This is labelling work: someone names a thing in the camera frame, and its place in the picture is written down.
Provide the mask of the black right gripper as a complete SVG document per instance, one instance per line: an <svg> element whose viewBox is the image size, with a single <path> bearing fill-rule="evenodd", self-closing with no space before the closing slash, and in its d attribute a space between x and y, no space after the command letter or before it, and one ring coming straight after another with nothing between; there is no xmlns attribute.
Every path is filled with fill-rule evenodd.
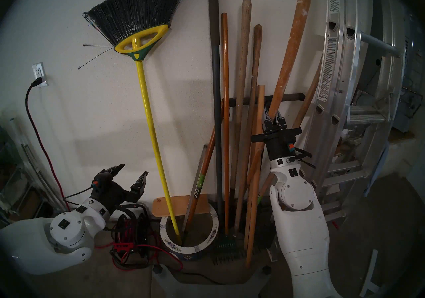
<svg viewBox="0 0 425 298"><path fill-rule="evenodd" d="M264 128L261 134L251 136L252 143L265 143L270 161L279 158L290 157L295 148L289 147L296 142L296 136L302 133L300 127L288 129L285 118L280 112L276 113L276 125L268 114L268 109L264 108Z"/></svg>

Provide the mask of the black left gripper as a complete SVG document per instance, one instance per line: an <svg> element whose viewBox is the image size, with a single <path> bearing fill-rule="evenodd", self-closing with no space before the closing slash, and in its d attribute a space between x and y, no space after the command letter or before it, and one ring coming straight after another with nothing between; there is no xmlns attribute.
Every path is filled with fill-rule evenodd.
<svg viewBox="0 0 425 298"><path fill-rule="evenodd" d="M131 186L130 191L123 189L113 178L125 167L125 164L102 169L93 181L91 199L105 207L115 207L123 202L137 203L143 195L148 171L145 171Z"/></svg>

